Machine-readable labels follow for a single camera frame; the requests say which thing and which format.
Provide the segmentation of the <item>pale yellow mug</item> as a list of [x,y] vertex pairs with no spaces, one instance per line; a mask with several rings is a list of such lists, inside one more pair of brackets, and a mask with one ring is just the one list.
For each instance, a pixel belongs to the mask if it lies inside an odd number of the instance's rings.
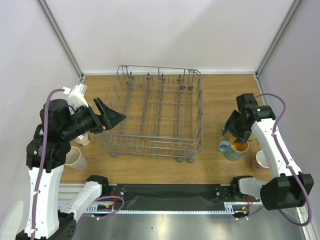
[[248,138],[249,141],[256,139],[256,135],[252,132]]

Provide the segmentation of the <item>blue butterfly mug orange inside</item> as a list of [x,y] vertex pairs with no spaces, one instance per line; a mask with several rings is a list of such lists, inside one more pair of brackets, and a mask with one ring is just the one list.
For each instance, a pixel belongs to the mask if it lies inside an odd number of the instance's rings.
[[236,143],[236,140],[235,137],[232,137],[229,141],[221,141],[217,146],[217,150],[230,161],[238,160],[249,149],[248,142]]

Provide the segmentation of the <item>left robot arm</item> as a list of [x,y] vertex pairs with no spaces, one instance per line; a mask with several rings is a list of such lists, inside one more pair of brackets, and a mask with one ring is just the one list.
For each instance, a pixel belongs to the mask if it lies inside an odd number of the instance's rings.
[[95,98],[94,103],[100,114],[90,106],[80,106],[71,112],[64,99],[48,100],[41,109],[41,124],[26,147],[31,186],[28,224],[16,235],[17,240],[70,240],[79,218],[91,203],[110,198],[108,178],[91,175],[81,191],[63,208],[58,208],[59,185],[70,142],[86,132],[99,134],[111,130],[126,119],[100,98]]

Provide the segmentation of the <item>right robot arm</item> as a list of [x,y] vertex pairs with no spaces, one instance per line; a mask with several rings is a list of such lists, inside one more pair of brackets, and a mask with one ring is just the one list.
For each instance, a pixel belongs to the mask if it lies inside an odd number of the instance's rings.
[[253,93],[236,97],[238,109],[233,111],[222,134],[230,133],[236,143],[244,144],[251,134],[256,136],[266,158],[272,179],[264,182],[252,176],[234,177],[230,195],[242,201],[248,195],[262,201],[267,210],[298,208],[309,203],[314,185],[309,173],[303,173],[289,153],[280,131],[279,118],[269,105],[259,105]]

